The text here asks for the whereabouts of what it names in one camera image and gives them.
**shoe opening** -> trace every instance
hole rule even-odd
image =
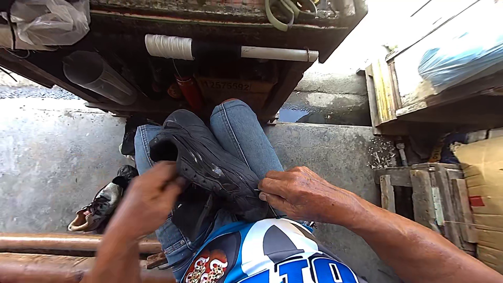
[[[176,161],[178,149],[170,140],[163,140],[155,146],[150,147],[150,158],[157,162],[162,160]]]

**hand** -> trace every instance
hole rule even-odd
[[[295,220],[347,227],[365,210],[360,197],[328,183],[307,167],[269,171],[259,189],[261,200]]]
[[[152,233],[166,221],[184,183],[175,162],[157,163],[133,179],[107,230],[120,229],[131,239]]]

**blue jersey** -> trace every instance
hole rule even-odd
[[[213,233],[184,275],[185,283],[362,283],[288,219],[236,222]]]

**black sneaker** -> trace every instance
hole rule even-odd
[[[138,176],[136,168],[122,165],[117,172],[117,177],[101,188],[90,204],[76,212],[77,216],[68,225],[68,230],[88,232],[98,230],[99,227],[102,228],[100,230],[104,230],[103,224],[108,222],[127,186],[136,176]]]
[[[225,151],[194,113],[185,109],[173,112],[149,145],[153,161],[176,161],[180,176],[213,191],[222,199],[222,206],[239,218],[253,222],[266,217],[269,206],[259,199],[258,177]]]

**blue plastic bag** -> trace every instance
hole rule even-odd
[[[437,92],[503,62],[503,21],[490,19],[475,27],[471,24],[467,23],[469,32],[462,32],[423,55],[419,75]]]

